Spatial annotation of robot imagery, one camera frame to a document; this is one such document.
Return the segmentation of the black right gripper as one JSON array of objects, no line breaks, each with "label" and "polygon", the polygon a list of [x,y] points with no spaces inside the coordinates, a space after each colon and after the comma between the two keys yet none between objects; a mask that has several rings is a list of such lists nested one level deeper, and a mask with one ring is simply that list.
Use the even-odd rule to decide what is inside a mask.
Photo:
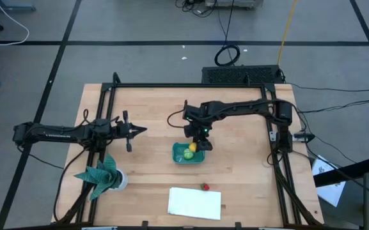
[{"label": "black right gripper", "polygon": [[207,140],[210,125],[200,123],[189,123],[184,126],[184,134],[187,138],[192,138],[191,143],[198,143],[198,151],[212,151],[213,146],[210,141]]}]

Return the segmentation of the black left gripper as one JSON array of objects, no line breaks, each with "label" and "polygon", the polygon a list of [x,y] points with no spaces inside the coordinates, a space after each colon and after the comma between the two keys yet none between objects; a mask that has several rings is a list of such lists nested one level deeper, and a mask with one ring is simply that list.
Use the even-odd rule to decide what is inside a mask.
[{"label": "black left gripper", "polygon": [[117,138],[126,139],[126,149],[132,151],[131,140],[135,136],[147,131],[146,127],[130,125],[128,111],[123,111],[123,122],[117,125]]}]

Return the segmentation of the teal plastic tub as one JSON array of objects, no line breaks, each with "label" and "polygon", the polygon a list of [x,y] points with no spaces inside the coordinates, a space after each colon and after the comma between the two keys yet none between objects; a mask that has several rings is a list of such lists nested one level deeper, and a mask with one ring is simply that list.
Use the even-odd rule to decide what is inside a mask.
[{"label": "teal plastic tub", "polygon": [[186,160],[183,157],[184,150],[189,150],[189,143],[174,143],[172,146],[172,159],[176,164],[200,164],[205,159],[205,151],[193,152],[194,157]]}]

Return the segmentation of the green plant in white pot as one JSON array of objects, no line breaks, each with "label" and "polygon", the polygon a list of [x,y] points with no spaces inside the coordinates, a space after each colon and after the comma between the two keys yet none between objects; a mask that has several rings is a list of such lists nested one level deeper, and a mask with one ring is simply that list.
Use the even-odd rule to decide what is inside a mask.
[{"label": "green plant in white pot", "polygon": [[75,174],[74,177],[96,185],[90,195],[95,200],[107,190],[123,190],[128,184],[127,175],[116,166],[115,159],[107,154],[104,161],[97,160],[97,167],[86,167],[86,172]]}]

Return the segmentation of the white folded cloth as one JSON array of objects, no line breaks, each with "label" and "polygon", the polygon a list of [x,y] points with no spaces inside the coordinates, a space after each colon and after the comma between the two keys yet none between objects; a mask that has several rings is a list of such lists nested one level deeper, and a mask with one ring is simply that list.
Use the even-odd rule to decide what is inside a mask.
[{"label": "white folded cloth", "polygon": [[169,190],[168,213],[199,219],[221,219],[221,193],[190,188]]}]

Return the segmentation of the black perforated computer case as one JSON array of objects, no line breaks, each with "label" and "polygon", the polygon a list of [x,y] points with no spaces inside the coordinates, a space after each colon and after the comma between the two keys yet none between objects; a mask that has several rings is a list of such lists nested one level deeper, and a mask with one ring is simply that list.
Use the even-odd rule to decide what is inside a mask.
[{"label": "black perforated computer case", "polygon": [[284,82],[278,65],[203,67],[203,84],[281,84]]}]

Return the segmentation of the small black adapter box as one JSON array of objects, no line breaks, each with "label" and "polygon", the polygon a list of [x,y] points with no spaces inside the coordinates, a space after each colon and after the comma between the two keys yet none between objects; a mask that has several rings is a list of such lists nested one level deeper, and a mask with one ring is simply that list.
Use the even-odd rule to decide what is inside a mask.
[{"label": "small black adapter box", "polygon": [[292,141],[293,142],[303,142],[303,143],[307,143],[312,141],[315,138],[314,134],[311,133],[304,133],[304,132],[299,132],[299,133],[295,133],[292,135]]}]

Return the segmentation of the white printed paper sheets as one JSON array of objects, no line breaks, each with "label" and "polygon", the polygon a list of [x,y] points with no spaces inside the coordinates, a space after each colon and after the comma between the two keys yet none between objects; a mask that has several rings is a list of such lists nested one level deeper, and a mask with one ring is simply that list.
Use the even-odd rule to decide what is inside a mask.
[{"label": "white printed paper sheets", "polygon": [[[314,160],[311,168],[312,174],[314,176],[332,171],[334,169],[337,169],[337,167],[330,162],[327,163],[327,160],[320,155],[318,155],[318,157]],[[334,207],[337,207],[342,196],[345,184],[346,182],[344,181],[332,185],[317,187],[317,195],[319,196],[319,198],[322,198],[327,203],[331,204]]]}]

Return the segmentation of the grey floor device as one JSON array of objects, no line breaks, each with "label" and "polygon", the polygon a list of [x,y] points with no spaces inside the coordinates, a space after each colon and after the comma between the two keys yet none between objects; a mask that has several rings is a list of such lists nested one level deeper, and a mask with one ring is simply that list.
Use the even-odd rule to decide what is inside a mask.
[{"label": "grey floor device", "polygon": [[263,4],[264,0],[204,0],[206,7],[231,7],[257,8]]}]

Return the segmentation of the black table bar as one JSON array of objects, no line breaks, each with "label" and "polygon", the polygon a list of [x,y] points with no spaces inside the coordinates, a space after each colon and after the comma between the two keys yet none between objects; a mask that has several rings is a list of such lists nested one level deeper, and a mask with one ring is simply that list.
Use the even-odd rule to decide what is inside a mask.
[{"label": "black table bar", "polygon": [[335,183],[355,180],[369,173],[369,159],[345,167],[332,169],[313,177],[316,187],[323,187]]}]

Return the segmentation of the black aluminium table frame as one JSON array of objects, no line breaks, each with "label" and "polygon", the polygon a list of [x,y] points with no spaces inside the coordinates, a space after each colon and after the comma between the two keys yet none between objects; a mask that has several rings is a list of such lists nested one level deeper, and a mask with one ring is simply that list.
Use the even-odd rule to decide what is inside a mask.
[{"label": "black aluminium table frame", "polygon": [[[67,167],[60,180],[61,192],[56,208],[55,230],[84,227],[113,227],[115,230],[148,229],[192,230],[220,228],[235,230],[280,227],[315,230],[323,226],[316,212],[319,201],[311,170],[290,153],[274,149],[269,132],[275,124],[260,115],[229,116],[215,121],[208,140],[212,151],[205,151],[200,164],[176,164],[174,143],[191,143],[184,134],[189,122],[183,118],[184,105],[199,107],[210,101],[224,103],[259,99],[280,99],[292,104],[289,132],[301,125],[295,110],[292,87],[288,84],[174,84],[120,83],[85,85],[79,110],[89,110],[88,119],[123,120],[147,131],[131,140],[115,139],[105,150],[92,152],[72,144]],[[74,177],[97,167],[109,154],[128,177],[123,190],[107,190],[95,200],[90,195],[96,185]],[[201,184],[221,193],[221,219],[185,217],[168,213],[172,187],[202,190]]]}]

